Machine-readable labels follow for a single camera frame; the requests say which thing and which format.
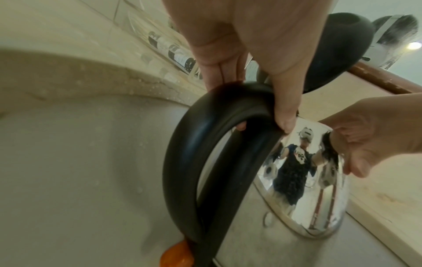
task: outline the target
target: hand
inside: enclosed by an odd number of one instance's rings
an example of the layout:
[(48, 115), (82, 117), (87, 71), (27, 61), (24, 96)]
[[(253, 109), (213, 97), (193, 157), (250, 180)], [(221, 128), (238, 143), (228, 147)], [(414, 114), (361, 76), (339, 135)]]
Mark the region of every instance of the hand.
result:
[(276, 122), (290, 133), (331, 1), (164, 0), (164, 5), (187, 39), (207, 90), (244, 80), (250, 52), (270, 75)]
[(422, 152), (422, 94), (363, 99), (321, 123), (346, 140), (345, 174), (367, 177), (389, 157)]

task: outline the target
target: stainless steel kettle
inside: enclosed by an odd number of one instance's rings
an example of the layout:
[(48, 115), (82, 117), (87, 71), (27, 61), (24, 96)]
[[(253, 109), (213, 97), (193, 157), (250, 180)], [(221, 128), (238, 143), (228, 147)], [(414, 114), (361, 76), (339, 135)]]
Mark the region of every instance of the stainless steel kettle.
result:
[[(304, 93), (354, 65), (373, 35), (372, 24), (363, 17), (328, 16)], [(301, 235), (323, 237), (339, 227), (348, 182), (342, 156), (332, 146), (331, 129), (298, 118), (294, 131), (286, 135), (274, 122), (270, 81), (264, 72), (258, 77), (261, 82), (226, 84), (209, 92), (178, 124), (165, 157), (163, 190), (168, 211), (186, 240), (163, 254), (161, 266), (215, 266), (213, 258), (252, 184), (278, 219)], [(232, 132), (242, 121), (247, 121), (247, 129)], [(226, 135), (198, 194), (207, 159)]]

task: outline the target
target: kettle handle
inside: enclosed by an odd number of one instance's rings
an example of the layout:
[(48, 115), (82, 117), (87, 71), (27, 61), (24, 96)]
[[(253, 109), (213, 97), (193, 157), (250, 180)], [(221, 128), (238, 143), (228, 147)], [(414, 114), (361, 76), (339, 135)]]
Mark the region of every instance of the kettle handle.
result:
[[(206, 244), (201, 249), (206, 254), (218, 251), (256, 173), (284, 134), (273, 110), (270, 86), (225, 84), (191, 106), (171, 137), (163, 168), (166, 205), (188, 240)], [(197, 201), (205, 162), (220, 139), (242, 121), (247, 121), (247, 129), (231, 135)]]

